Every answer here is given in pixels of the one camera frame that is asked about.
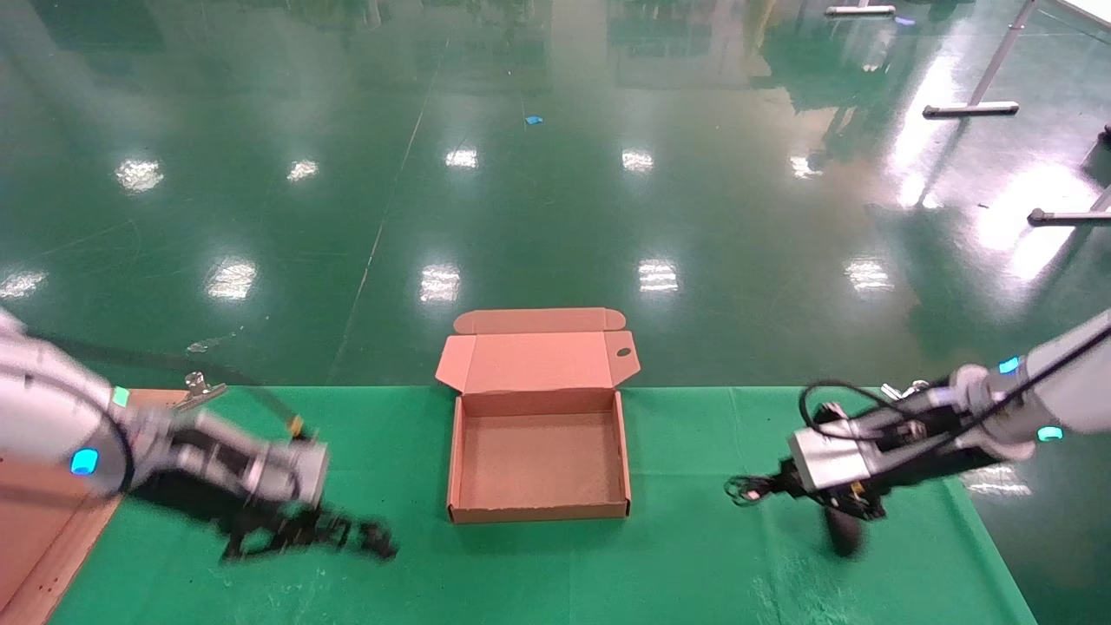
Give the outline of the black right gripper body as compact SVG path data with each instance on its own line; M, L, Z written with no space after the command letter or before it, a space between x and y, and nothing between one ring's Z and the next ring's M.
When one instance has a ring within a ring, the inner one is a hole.
M874 487L869 480L850 485L809 491L803 487L801 470L793 460L781 460L781 486L792 498L811 498L825 508L841 511L860 521L885 518L884 498L888 487Z

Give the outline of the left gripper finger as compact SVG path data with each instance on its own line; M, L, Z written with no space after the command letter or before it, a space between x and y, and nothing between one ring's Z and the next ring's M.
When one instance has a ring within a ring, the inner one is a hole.
M227 533L222 561L242 561L286 550L286 521L237 521Z
M338 551L357 551L380 561L392 561L399 553L389 527L374 520L338 518L330 531L330 543Z

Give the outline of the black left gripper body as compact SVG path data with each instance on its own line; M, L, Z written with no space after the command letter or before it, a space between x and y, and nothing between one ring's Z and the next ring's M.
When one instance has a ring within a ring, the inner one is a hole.
M233 501L229 507L216 513L212 522L223 531L302 531L314 527L323 514L323 505Z

